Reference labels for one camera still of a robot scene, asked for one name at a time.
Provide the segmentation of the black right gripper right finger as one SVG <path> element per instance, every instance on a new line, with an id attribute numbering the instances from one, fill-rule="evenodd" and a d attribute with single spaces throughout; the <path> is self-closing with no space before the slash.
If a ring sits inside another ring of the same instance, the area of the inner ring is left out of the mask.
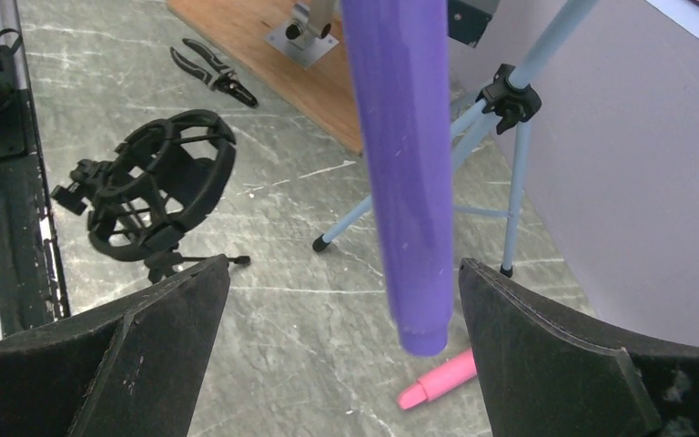
<path id="1" fill-rule="evenodd" d="M 461 304 L 496 436 L 699 436 L 699 347 L 597 320 L 477 259 Z"/>

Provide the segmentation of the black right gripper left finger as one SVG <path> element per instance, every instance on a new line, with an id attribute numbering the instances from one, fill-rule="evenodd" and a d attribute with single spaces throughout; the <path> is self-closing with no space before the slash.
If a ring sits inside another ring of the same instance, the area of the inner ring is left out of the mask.
<path id="1" fill-rule="evenodd" d="M 0 341 L 0 436 L 184 436 L 230 286 L 224 255 Z"/>

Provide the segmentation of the pink microphone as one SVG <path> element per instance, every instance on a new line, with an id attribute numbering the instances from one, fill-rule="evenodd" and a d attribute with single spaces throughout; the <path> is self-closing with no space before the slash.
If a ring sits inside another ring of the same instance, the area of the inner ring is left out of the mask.
<path id="1" fill-rule="evenodd" d="M 423 403 L 435 401 L 477 376 L 477 367 L 472 350 L 466 350 L 442 365 L 421 375 L 398 399 L 398 406 L 409 410 Z"/>

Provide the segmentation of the black tripod mic stand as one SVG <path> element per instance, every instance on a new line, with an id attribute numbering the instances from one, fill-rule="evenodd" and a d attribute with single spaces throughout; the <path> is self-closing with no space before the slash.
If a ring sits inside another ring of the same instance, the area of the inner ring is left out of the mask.
<path id="1" fill-rule="evenodd" d="M 81 159 L 52 199 L 86 216 L 90 243 L 121 262 L 143 262 L 156 284 L 187 261 L 179 242 L 216 208 L 236 160 L 236 137 L 215 112 L 193 109 L 146 123 L 116 159 Z"/>

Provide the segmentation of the purple microphone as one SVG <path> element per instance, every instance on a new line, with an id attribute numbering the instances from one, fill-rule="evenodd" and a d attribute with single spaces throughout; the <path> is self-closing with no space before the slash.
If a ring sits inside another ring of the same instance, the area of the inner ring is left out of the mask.
<path id="1" fill-rule="evenodd" d="M 341 8 L 390 315 L 406 352 L 435 356 L 452 315 L 447 6 Z"/>

